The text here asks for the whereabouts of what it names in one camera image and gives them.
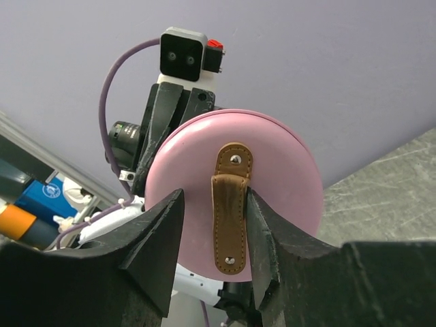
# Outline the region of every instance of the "gray marble floor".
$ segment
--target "gray marble floor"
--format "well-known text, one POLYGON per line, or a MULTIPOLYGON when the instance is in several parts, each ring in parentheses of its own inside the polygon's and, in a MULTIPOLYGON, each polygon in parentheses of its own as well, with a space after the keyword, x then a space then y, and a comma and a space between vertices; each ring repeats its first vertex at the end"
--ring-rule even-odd
POLYGON ((436 240, 436 129, 374 161, 325 191, 317 237, 436 240))

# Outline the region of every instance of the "orange cap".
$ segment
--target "orange cap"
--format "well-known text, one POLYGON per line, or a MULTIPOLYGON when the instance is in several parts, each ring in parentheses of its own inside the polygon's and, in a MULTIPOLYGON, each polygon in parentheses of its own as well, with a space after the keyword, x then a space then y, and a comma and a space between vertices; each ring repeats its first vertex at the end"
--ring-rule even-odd
POLYGON ((19 240, 35 220, 36 216, 9 204, 3 212, 0 211, 0 233, 12 240, 19 240))

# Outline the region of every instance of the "stitching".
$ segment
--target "stitching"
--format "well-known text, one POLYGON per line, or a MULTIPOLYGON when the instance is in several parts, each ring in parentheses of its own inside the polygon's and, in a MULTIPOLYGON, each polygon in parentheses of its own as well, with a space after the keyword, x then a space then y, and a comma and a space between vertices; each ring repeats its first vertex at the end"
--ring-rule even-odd
MULTIPOLYGON (((220 158, 219 158, 219 164, 218 164, 218 171, 216 175, 221 174, 221 166, 223 163, 223 157, 227 152, 230 152, 232 150, 240 150, 244 152, 248 157, 248 163, 247 163, 247 173, 245 174, 245 178, 249 178, 250 171, 251 171, 251 154, 247 150, 240 148, 238 146, 230 147, 226 151, 222 152, 220 158)), ((216 175, 213 177, 214 182, 217 182, 216 175)), ((215 253, 216 253, 216 260, 215 263, 218 265, 220 269, 223 271, 231 272, 237 272, 239 271, 245 264, 245 235, 244 235, 244 225, 243 225, 243 200, 244 200, 244 194, 243 194, 243 187, 244 182, 242 181, 240 183, 240 190, 239 190, 239 207, 238 207, 238 216, 239 216, 239 226, 240 226, 240 243, 241 243, 241 263, 239 267, 235 269, 226 269, 219 263, 219 250, 218 250, 218 226, 219 226, 219 211, 218 211, 218 204, 215 202, 215 253)))

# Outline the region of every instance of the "leather tab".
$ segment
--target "leather tab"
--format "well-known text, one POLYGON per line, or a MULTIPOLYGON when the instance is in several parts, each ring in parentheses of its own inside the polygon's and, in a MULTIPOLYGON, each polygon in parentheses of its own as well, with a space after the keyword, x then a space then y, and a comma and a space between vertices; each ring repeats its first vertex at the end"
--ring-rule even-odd
POLYGON ((247 261, 245 200, 253 156, 241 143, 229 143, 218 154, 212 176, 215 265, 227 275, 242 271, 247 261))

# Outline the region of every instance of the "white cable tie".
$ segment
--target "white cable tie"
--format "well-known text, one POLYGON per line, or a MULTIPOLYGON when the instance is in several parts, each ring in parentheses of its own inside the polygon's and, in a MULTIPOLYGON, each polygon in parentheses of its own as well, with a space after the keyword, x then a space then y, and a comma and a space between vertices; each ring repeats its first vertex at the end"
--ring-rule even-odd
POLYGON ((91 226, 91 224, 92 224, 92 222, 91 222, 91 217, 85 217, 85 218, 84 218, 84 222, 85 222, 85 223, 88 223, 88 225, 91 226))
POLYGON ((125 209, 124 199, 119 199, 118 204, 121 206, 122 209, 125 209))

